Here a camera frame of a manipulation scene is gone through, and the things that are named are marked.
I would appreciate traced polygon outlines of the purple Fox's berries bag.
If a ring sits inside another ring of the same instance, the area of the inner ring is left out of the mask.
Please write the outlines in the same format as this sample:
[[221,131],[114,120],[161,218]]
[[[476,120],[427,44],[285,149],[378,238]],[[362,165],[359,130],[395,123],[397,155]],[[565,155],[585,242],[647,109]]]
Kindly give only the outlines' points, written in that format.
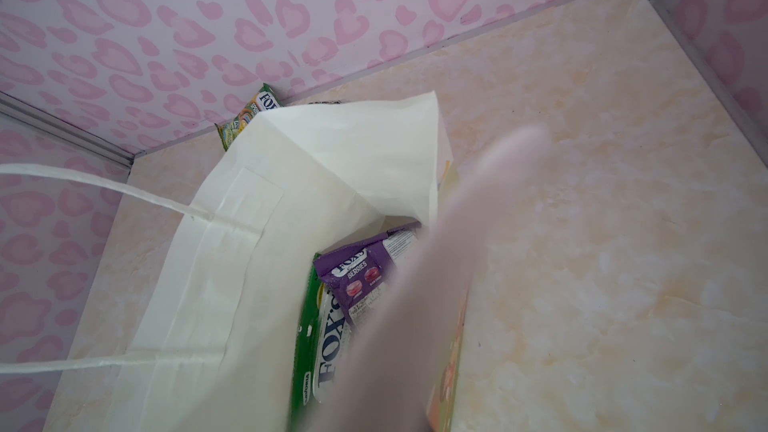
[[313,261],[318,278],[357,329],[386,292],[390,272],[399,267],[418,241],[419,222],[394,227],[321,254]]

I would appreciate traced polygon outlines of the green yellow Fox's bag front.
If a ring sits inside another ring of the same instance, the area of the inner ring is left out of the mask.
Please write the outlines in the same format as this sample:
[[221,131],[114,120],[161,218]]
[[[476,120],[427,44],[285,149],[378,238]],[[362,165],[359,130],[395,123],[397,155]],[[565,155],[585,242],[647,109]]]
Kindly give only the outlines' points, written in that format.
[[328,252],[313,258],[295,339],[288,431],[299,431],[306,414],[333,391],[352,327],[347,301],[336,297],[338,281],[331,270],[349,257]]

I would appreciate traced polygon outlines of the white paper bag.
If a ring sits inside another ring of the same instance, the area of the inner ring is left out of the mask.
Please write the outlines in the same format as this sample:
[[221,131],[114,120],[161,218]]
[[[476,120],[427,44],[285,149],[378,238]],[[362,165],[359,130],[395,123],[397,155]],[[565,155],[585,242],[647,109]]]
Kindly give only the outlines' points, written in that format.
[[331,374],[303,431],[423,431],[428,391],[489,232],[548,152],[521,128],[456,182],[437,98],[282,107],[234,141],[189,204],[33,164],[18,174],[98,185],[182,219],[120,355],[5,364],[5,375],[115,367],[107,431],[282,431],[312,254],[387,218],[422,225],[385,269],[394,288]]

